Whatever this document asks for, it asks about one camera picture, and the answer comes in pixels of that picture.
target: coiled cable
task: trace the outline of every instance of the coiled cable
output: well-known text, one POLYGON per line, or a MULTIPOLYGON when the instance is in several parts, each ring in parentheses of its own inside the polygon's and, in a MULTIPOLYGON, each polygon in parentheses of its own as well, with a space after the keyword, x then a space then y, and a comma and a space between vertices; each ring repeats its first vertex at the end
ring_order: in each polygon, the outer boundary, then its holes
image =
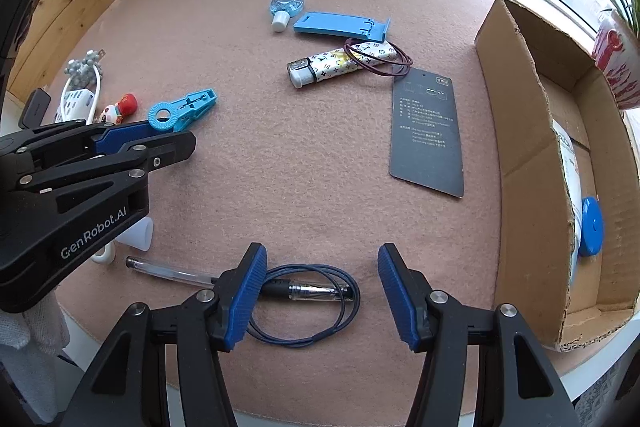
POLYGON ((399 60, 388 60, 388 58, 381 58, 376 55, 367 55, 366 53, 354 48, 354 43, 354 39, 347 39, 343 46, 344 53, 353 62, 359 65, 359 67, 364 70, 371 71, 371 73, 379 74, 380 76, 405 76, 409 72, 409 68, 411 68, 411 66, 413 66, 414 64, 414 60, 392 42, 389 42, 388 44, 396 51, 396 55, 398 56, 399 60), (366 60, 362 60, 357 55, 382 62, 383 64, 399 66, 399 68, 393 69, 391 71, 381 70, 380 68, 372 66, 366 60))
POLYGON ((336 268, 334 266, 329 266, 326 264, 284 264, 282 266, 267 270, 264 282, 266 283, 279 277, 291 275, 292 273, 304 272, 319 273, 320 275, 328 279, 337 291, 337 295, 340 297, 340 313, 338 313, 338 317, 335 319, 333 325, 329 328, 326 328, 325 330, 320 331, 319 333, 312 335, 311 337, 305 337, 302 339, 280 339, 262 331, 256 323, 254 316, 252 315, 249 320, 247 332, 254 339, 267 344, 273 344, 275 346, 306 347, 311 346, 312 344, 315 344, 322 339, 330 337, 331 335, 334 335, 338 331, 343 330, 349 324, 351 324, 356 314, 358 313, 358 309, 360 308, 360 288, 358 287, 358 283, 356 283, 355 279, 340 268, 336 268), (353 307, 351 308, 351 312, 349 313, 349 315, 347 315, 346 318, 344 316, 347 310, 347 302, 336 279, 340 279, 344 281, 344 283, 348 284, 353 292, 353 307))

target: black card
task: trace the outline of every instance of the black card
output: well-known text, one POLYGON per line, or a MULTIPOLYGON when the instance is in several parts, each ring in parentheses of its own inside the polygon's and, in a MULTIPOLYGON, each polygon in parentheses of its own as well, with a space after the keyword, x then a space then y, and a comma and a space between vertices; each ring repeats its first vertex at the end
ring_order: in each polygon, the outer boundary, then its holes
POLYGON ((463 196, 462 149, 450 78, 411 68, 395 81, 389 174, 463 196))

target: blue gripper pad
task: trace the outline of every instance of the blue gripper pad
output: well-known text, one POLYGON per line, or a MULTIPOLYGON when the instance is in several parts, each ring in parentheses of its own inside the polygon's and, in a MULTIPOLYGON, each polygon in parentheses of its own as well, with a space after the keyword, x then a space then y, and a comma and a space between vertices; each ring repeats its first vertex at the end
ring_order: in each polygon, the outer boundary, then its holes
POLYGON ((260 245, 229 306, 224 344, 231 351, 242 340, 267 274, 267 249, 260 245))
POLYGON ((162 132, 156 131, 147 120, 107 127, 102 136, 95 141, 95 153, 115 154, 127 142, 151 138, 159 134, 162 132))
POLYGON ((378 275, 385 289, 386 300, 389 302, 400 339, 409 345, 409 349, 415 351, 420 343, 415 307, 385 245, 378 250, 378 275))

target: cardboard box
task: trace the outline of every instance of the cardboard box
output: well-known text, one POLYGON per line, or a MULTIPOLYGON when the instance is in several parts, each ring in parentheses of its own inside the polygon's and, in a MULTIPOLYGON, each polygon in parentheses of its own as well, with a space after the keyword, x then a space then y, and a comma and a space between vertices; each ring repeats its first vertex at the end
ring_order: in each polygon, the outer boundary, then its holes
POLYGON ((625 125, 593 59, 510 0, 495 0, 476 50, 495 122, 502 181, 496 304, 513 303, 543 345, 565 351, 624 325, 640 292, 640 185, 625 125), (578 258, 574 218, 552 129, 571 137, 582 197, 596 196, 605 240, 578 258))

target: white container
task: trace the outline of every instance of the white container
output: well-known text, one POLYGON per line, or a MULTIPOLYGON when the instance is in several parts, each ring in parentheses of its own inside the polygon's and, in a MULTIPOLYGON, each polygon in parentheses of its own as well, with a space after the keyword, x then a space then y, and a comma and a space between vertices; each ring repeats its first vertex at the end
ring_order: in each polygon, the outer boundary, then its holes
POLYGON ((116 241, 138 250, 147 251, 151 247, 151 236, 154 233, 154 220, 146 216, 135 225, 122 232, 116 241))

